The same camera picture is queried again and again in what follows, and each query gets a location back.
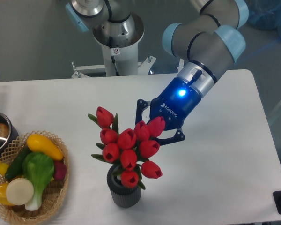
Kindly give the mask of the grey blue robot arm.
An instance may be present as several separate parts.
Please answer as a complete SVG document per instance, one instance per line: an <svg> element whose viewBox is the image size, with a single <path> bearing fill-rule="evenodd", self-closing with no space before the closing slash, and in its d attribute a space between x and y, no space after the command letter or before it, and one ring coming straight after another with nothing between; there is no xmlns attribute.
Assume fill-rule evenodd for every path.
<svg viewBox="0 0 281 225"><path fill-rule="evenodd" d="M199 17L188 24L169 25L162 37L164 50L186 65L158 97L137 102L136 122L149 108L150 119L162 116L165 129L176 131L171 138L158 139L160 145L185 139L185 118L246 47L238 31L249 16L243 0L194 0L192 4ZM92 31L101 45L107 76L138 74L138 43L144 25L125 0L71 0L66 12L80 31Z"/></svg>

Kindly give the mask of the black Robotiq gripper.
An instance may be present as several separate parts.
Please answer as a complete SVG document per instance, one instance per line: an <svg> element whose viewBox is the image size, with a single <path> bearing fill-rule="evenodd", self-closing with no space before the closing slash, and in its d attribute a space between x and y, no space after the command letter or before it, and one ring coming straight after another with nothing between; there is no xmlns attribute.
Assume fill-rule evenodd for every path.
<svg viewBox="0 0 281 225"><path fill-rule="evenodd" d="M164 130L177 129L172 137L155 140L159 145L168 145L185 140L182 125L185 118L201 101L201 95L181 78L174 78L164 91L152 101L137 100L135 124L142 120L143 111L150 107L150 120L162 116Z"/></svg>

